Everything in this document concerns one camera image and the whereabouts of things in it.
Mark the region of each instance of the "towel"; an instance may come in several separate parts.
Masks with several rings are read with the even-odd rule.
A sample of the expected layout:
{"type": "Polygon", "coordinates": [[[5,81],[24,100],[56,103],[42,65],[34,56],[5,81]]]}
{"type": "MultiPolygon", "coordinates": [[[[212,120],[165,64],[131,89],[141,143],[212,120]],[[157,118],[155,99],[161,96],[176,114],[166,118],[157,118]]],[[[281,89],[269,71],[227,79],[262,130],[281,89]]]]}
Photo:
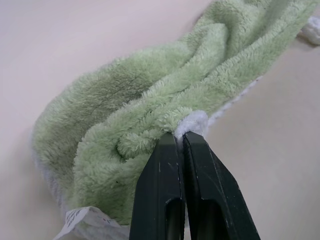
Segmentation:
{"type": "MultiPolygon", "coordinates": [[[[94,206],[130,225],[136,183],[157,140],[194,128],[204,134],[209,116],[221,115],[268,70],[318,2],[214,1],[177,41],[76,79],[47,105],[31,140],[62,215],[94,206]]],[[[83,224],[74,231],[118,238],[83,224]]]]}

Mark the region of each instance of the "fleece fabric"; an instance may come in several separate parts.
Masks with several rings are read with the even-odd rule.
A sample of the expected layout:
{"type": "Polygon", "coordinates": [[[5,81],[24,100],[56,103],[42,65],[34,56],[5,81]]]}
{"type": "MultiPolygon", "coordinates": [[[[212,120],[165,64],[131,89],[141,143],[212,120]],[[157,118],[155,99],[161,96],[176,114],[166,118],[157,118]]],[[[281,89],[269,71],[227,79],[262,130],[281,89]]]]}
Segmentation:
{"type": "Polygon", "coordinates": [[[179,40],[84,74],[35,123],[36,162],[63,214],[95,206],[131,223],[157,140],[193,111],[212,115],[261,76],[319,0],[220,0],[179,40]]]}

